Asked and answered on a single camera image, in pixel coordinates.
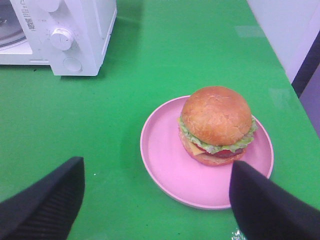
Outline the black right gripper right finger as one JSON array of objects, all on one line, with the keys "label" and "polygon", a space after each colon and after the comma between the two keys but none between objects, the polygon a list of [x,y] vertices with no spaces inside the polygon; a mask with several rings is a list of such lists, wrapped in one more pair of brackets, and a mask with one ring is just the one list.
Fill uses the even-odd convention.
[{"label": "black right gripper right finger", "polygon": [[248,240],[318,240],[320,211],[244,161],[232,165],[229,200]]}]

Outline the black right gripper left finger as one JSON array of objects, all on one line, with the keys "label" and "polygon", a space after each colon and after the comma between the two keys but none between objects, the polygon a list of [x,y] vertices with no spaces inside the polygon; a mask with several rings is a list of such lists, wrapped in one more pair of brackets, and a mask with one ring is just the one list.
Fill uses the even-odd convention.
[{"label": "black right gripper left finger", "polygon": [[0,204],[2,240],[65,240],[85,193],[83,157],[72,157]]}]

